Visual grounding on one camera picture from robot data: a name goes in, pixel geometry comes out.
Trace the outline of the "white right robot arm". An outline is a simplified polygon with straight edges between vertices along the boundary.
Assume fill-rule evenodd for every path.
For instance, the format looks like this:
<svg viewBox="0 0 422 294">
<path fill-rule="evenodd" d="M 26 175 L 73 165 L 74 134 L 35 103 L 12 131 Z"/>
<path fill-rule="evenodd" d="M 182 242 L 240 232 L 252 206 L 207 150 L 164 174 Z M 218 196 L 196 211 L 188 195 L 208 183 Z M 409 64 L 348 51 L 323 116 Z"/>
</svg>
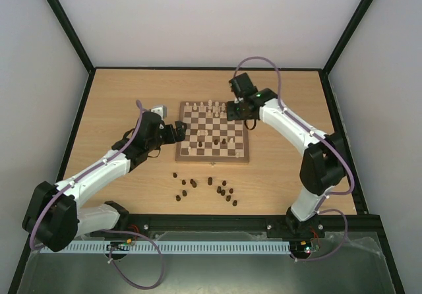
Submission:
<svg viewBox="0 0 422 294">
<path fill-rule="evenodd" d="M 231 91 L 235 99 L 227 102 L 229 121 L 260 120 L 278 131 L 302 156 L 299 178 L 303 187 L 287 210 L 286 224 L 292 234 L 303 235 L 311 227 L 310 219 L 335 194 L 334 187 L 344 177 L 349 177 L 354 187 L 353 174 L 344 158 L 344 142 L 340 136 L 325 134 L 304 121 L 269 88 L 259 91 L 253 86 Z"/>
</svg>

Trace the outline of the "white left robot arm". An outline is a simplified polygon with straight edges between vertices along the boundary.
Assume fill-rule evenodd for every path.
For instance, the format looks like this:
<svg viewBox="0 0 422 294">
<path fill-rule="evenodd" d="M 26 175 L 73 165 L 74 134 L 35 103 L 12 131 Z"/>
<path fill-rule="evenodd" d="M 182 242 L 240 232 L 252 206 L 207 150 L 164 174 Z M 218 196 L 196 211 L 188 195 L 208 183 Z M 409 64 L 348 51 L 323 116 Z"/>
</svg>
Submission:
<svg viewBox="0 0 422 294">
<path fill-rule="evenodd" d="M 165 124 L 157 110 L 140 114 L 127 131 L 97 162 L 68 179 L 40 183 L 30 199 L 22 227 L 30 234 L 30 248 L 63 250 L 75 237 L 113 229 L 125 209 L 112 202 L 95 208 L 83 205 L 98 191 L 145 162 L 163 145 L 185 139 L 186 123 Z"/>
</svg>

